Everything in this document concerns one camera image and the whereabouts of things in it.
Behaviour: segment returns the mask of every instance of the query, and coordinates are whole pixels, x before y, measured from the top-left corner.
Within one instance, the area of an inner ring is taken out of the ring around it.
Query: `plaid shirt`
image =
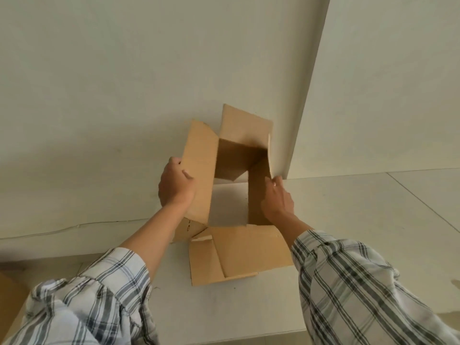
[[[401,286],[398,271],[365,244],[311,230],[296,239],[292,255],[313,343],[460,344],[460,333]],[[7,344],[158,344],[150,290],[141,258],[110,250],[69,282],[38,285],[24,325]]]

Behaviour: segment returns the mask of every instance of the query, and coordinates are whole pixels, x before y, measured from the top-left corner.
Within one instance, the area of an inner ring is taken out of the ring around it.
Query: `cardboard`
[[[25,286],[0,273],[0,342],[5,340],[28,294]]]
[[[192,285],[255,276],[292,265],[287,244],[264,217],[260,203],[270,177],[273,123],[224,104],[219,137],[193,121],[181,165],[198,181],[197,194],[176,229],[175,241],[189,240]],[[248,225],[208,227],[214,178],[235,180],[248,172]]]

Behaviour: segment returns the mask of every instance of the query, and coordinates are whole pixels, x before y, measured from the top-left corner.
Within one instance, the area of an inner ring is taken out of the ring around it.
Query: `left hand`
[[[158,184],[158,197],[162,206],[169,203],[180,203],[188,208],[192,204],[196,191],[196,180],[187,171],[182,170],[180,162],[179,157],[170,157],[163,170]]]

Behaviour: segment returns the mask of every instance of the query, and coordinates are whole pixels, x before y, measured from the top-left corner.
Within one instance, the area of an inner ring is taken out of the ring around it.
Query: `hand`
[[[162,206],[181,203],[187,208],[195,196],[196,181],[182,170],[179,157],[170,157],[158,184],[158,197]]]
[[[294,214],[294,201],[291,194],[284,189],[280,176],[273,180],[265,177],[265,198],[261,207],[265,217],[272,223],[280,214]]]

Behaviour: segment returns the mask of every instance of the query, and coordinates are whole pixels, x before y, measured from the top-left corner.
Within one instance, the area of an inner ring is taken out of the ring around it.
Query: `striped sleeve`
[[[36,286],[22,327],[6,344],[157,345],[150,291],[142,259],[129,249],[112,249],[70,281]]]
[[[404,288],[398,271],[365,244],[309,230],[291,252],[315,344],[460,344],[460,333]]]

